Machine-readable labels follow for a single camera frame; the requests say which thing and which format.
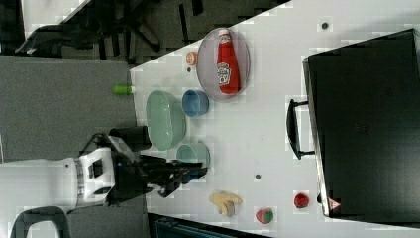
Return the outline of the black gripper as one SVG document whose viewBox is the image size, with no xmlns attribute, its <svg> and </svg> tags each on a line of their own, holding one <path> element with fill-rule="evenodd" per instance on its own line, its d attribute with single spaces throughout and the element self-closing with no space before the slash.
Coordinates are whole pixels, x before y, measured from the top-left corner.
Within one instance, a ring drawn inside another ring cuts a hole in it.
<svg viewBox="0 0 420 238">
<path fill-rule="evenodd" d="M 169 161 L 166 159 L 140 156 L 133 162 L 124 155 L 117 155 L 113 159 L 115 186 L 110 193 L 111 202 L 124 202 L 151 191 L 148 184 L 161 185 L 157 194 L 169 197 L 182 184 L 202 179 L 208 169 L 202 168 L 202 163 Z M 172 170 L 193 170 L 178 172 L 173 175 Z"/>
</svg>

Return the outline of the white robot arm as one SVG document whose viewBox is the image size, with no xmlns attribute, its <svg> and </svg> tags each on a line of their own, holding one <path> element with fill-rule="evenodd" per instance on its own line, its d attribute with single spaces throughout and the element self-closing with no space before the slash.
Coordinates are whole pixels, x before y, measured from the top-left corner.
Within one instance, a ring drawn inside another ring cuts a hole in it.
<svg viewBox="0 0 420 238">
<path fill-rule="evenodd" d="M 61 213 L 106 202 L 124 202 L 157 186 L 167 196 L 186 178 L 194 179 L 209 156 L 179 155 L 169 162 L 141 156 L 133 159 L 111 148 L 98 148 L 78 158 L 35 159 L 1 165 L 1 219 L 34 209 Z"/>
</svg>

